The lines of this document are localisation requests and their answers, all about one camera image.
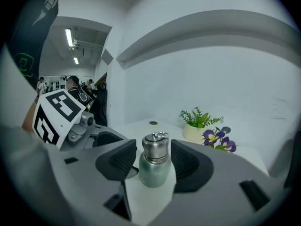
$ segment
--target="cream-colored pot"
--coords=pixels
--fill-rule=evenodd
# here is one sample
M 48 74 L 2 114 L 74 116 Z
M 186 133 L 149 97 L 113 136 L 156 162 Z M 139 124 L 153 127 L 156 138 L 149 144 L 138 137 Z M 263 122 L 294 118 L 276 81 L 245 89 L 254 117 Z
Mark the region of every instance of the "cream-colored pot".
M 186 124 L 183 129 L 183 136 L 189 141 L 203 141 L 203 133 L 207 128 L 197 128 Z

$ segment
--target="bottle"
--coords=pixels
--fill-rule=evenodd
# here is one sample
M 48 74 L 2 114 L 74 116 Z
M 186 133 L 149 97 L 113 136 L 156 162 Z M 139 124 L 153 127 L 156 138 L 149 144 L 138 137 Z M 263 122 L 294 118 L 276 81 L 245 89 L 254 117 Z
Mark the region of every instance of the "bottle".
M 168 138 L 166 132 L 157 132 L 142 139 L 144 152 L 139 158 L 139 179 L 147 187 L 159 187 L 167 179 L 171 166 Z

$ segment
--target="white table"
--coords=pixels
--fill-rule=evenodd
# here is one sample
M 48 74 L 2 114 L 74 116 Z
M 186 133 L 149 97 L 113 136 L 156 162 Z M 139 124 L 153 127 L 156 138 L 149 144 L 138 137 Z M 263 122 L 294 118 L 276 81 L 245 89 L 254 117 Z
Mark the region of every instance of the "white table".
M 150 121 L 156 121 L 158 124 L 150 125 Z M 134 166 L 137 168 L 139 167 L 139 157 L 143 152 L 142 139 L 144 136 L 158 131 L 165 131 L 170 135 L 170 140 L 178 139 L 187 141 L 182 135 L 182 128 L 156 118 L 149 118 L 113 129 L 128 139 L 137 140 L 137 153 L 134 162 Z M 255 149 L 238 146 L 234 154 L 243 157 L 266 175 L 269 175 L 262 159 Z M 171 167 L 166 182 L 158 188 L 146 187 L 139 180 L 139 175 L 126 180 L 127 198 L 132 213 L 132 222 L 141 226 L 149 224 L 171 201 L 175 183 L 176 178 L 173 166 Z

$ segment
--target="ceiling light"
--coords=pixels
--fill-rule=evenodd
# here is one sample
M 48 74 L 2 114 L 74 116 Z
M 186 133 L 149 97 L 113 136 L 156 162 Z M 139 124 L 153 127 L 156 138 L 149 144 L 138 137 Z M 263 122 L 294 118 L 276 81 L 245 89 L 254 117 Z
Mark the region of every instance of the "ceiling light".
M 77 58 L 74 58 L 74 62 L 78 65 L 79 64 L 79 60 Z
M 66 36 L 67 36 L 67 40 L 68 40 L 68 45 L 70 47 L 73 47 L 73 42 L 72 42 L 72 37 L 71 37 L 71 29 L 66 29 Z

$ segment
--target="gray mechanical device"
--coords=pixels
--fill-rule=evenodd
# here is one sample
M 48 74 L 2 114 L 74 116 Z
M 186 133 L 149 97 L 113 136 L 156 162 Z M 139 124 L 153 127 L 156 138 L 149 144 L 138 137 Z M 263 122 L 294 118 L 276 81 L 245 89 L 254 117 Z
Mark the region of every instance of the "gray mechanical device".
M 45 221 L 133 225 L 125 180 L 136 140 L 95 125 L 89 113 L 72 127 L 60 151 L 22 129 L 1 128 L 0 136 L 13 186 Z M 173 199 L 150 226 L 258 225 L 288 194 L 273 178 L 224 151 L 172 139 L 171 160 L 177 181 Z

